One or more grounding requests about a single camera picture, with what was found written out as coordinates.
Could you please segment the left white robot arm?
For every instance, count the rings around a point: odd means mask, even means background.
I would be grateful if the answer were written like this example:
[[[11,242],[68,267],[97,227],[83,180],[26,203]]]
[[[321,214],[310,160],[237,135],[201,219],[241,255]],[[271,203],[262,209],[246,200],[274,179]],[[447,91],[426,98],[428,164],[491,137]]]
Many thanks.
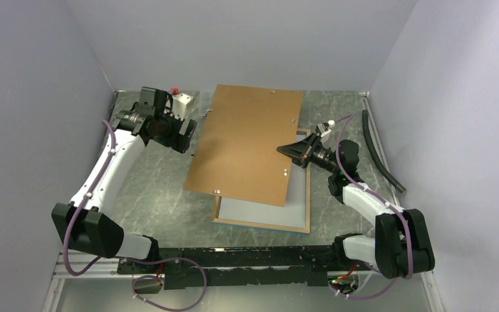
[[[154,141],[186,153],[197,123],[187,118],[193,97],[143,87],[138,101],[105,122],[108,138],[96,165],[68,203],[51,212],[65,250],[98,257],[134,258],[145,273],[160,264],[156,239],[126,232],[107,216],[123,181],[143,149]]]

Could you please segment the brown frame backing board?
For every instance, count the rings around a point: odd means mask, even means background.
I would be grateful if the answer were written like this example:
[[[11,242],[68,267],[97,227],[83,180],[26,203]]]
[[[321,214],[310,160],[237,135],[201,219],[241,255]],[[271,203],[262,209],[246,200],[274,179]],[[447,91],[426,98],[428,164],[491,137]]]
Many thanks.
[[[291,160],[278,146],[296,139],[303,94],[219,84],[184,189],[283,206]]]

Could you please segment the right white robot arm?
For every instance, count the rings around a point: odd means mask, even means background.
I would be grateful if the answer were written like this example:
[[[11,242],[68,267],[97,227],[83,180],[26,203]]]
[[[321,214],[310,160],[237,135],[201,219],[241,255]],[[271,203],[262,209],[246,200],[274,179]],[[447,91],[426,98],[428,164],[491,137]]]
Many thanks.
[[[387,279],[434,269],[435,256],[423,213],[376,196],[357,172],[359,145],[356,142],[341,140],[332,150],[324,147],[313,133],[276,150],[300,168],[314,164],[329,172],[330,195],[373,225],[373,237],[352,233],[335,239],[337,248],[331,252],[335,267],[346,270],[357,260],[375,266]]]

